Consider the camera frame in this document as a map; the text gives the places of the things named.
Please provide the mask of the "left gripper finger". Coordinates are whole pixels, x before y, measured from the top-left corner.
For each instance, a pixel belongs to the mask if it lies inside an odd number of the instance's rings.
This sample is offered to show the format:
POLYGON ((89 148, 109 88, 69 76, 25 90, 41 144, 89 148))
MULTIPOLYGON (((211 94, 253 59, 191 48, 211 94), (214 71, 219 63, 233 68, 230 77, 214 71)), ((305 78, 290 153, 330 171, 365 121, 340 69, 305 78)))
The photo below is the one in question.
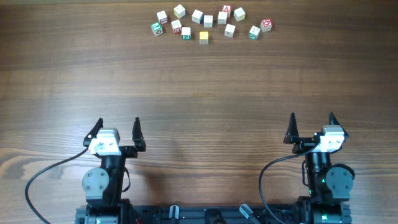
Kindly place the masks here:
POLYGON ((133 128, 132 128, 132 141, 134 142, 134 147, 139 152, 146 151, 146 142, 144 140, 142 130, 141 130, 141 122, 139 117, 136 117, 134 120, 133 128))
POLYGON ((88 147, 91 143, 91 141, 96 138, 99 130, 103 127, 103 118, 99 118, 94 125, 94 127, 91 129, 91 131, 85 136, 83 140, 83 146, 88 147))

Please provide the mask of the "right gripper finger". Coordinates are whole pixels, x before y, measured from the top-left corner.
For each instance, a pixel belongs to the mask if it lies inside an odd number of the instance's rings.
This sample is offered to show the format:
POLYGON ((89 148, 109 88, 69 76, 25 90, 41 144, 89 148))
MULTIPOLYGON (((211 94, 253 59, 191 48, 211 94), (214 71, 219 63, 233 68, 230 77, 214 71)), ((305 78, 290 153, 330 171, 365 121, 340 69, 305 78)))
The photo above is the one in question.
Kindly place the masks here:
POLYGON ((290 114, 289 126, 287 128, 284 144, 295 144, 299 142, 299 131, 297 128, 297 121, 295 113, 290 114))
POLYGON ((344 137, 346 137, 346 138, 349 137, 349 134, 345 131, 344 127, 342 127, 342 125, 338 122, 338 120, 337 120, 336 116, 333 114, 333 112, 331 112, 329 114, 328 120, 329 120, 329 125, 339 126, 344 132, 344 137))

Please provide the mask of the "white block green side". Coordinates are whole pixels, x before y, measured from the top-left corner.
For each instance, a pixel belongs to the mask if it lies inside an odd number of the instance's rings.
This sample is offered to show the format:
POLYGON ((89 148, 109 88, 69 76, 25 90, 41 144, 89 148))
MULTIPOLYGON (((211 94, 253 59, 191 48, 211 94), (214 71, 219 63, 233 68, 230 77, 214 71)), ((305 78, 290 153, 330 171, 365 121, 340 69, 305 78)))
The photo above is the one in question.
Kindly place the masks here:
POLYGON ((192 38, 192 31, 190 27, 183 27, 181 31, 183 40, 190 40, 192 38))

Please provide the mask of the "white patterned wooden block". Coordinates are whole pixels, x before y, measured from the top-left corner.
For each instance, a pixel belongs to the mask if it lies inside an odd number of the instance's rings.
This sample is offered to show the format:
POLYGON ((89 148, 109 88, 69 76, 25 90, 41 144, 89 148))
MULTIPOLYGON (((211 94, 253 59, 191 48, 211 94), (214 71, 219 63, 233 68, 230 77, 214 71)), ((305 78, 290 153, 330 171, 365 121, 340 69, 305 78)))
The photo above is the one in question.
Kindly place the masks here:
POLYGON ((224 35, 230 38, 233 38, 236 26, 227 24, 224 30, 224 35))

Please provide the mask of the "wooden block red letter side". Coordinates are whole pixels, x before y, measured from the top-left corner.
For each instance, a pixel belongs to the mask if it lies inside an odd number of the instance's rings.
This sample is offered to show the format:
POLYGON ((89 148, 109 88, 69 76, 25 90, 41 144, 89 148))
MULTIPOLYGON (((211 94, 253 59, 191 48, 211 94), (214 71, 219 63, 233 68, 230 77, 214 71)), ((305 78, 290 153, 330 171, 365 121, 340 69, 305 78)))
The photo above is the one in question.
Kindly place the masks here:
POLYGON ((182 24, 181 24, 181 22, 180 22, 179 19, 172 21, 172 22, 171 22, 171 26, 172 26, 173 32, 174 32, 175 34, 180 34, 180 33, 181 33, 181 31, 182 31, 182 24))

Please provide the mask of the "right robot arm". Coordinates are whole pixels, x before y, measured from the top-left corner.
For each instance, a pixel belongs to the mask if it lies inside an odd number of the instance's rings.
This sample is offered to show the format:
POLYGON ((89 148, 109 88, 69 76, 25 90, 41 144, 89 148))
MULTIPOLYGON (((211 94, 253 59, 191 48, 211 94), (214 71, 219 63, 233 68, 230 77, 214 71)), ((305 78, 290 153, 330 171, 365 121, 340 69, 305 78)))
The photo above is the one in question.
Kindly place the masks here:
POLYGON ((293 144, 292 153, 305 157, 303 183, 309 196, 299 197, 294 205, 295 223, 349 224, 351 210, 347 201, 353 188, 354 170, 344 164, 332 164, 330 155, 342 149, 349 135, 333 113, 329 124, 311 138, 299 136, 295 114, 290 115, 285 144, 293 144))

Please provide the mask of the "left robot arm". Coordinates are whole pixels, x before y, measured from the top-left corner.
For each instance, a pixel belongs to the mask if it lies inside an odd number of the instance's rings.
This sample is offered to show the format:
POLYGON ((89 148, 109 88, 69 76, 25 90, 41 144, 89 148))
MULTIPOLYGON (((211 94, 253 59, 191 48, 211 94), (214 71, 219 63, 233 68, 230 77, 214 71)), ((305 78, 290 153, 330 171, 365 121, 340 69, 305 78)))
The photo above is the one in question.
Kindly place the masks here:
POLYGON ((101 159, 97 168, 90 169, 82 180, 87 205, 76 210, 75 223, 141 223, 140 215, 130 200, 121 195, 129 187, 123 187, 124 174, 128 174, 126 159, 135 159, 146 150, 140 119, 135 118, 132 127, 132 146, 120 146, 116 128, 104 128, 99 119, 85 136, 83 145, 101 159))

